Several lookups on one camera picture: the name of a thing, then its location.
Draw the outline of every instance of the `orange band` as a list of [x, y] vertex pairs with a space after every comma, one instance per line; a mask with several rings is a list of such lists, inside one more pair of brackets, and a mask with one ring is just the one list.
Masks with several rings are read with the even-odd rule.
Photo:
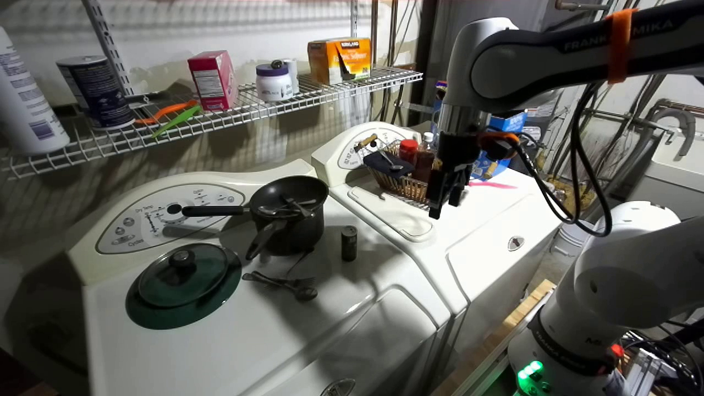
[[632, 60], [632, 27], [636, 9], [622, 9], [612, 21], [612, 53], [608, 53], [608, 84], [621, 84], [626, 77]]

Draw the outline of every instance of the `orange box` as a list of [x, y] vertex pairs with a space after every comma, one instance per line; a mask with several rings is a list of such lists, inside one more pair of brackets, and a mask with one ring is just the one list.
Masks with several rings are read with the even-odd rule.
[[341, 84], [372, 75], [372, 40], [339, 38], [307, 42], [309, 75], [316, 84]]

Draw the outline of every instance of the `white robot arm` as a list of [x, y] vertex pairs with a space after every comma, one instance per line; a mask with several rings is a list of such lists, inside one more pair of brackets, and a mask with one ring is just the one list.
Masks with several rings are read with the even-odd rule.
[[[629, 29], [626, 55], [613, 32]], [[506, 17], [469, 24], [453, 44], [440, 112], [428, 215], [459, 205], [479, 153], [484, 112], [511, 115], [533, 97], [571, 84], [684, 71], [704, 65], [704, 2], [673, 2], [560, 33], [516, 32]], [[613, 232], [593, 241], [556, 293], [518, 333], [511, 365], [539, 359], [550, 395], [604, 395], [608, 346], [626, 329], [662, 323], [704, 304], [704, 221], [679, 224], [668, 209], [629, 202], [612, 211]]]

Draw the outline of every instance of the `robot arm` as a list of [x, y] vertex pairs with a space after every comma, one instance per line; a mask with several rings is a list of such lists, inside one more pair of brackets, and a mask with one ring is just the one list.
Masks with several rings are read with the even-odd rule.
[[[673, 2], [632, 16], [626, 65], [621, 77], [704, 65], [704, 4]], [[440, 110], [437, 168], [426, 198], [428, 215], [459, 205], [470, 163], [479, 153], [484, 112], [511, 115], [525, 102], [560, 87], [613, 77], [613, 21], [559, 32], [516, 32], [506, 17], [469, 24], [456, 38], [448, 91]]]

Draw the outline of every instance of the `cardboard box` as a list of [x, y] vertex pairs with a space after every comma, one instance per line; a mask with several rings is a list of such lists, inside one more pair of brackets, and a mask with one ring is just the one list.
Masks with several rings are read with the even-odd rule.
[[307, 42], [309, 75], [316, 84], [335, 87], [372, 75], [372, 40], [339, 38]]
[[236, 71], [226, 50], [189, 58], [201, 110], [228, 110], [238, 103]]

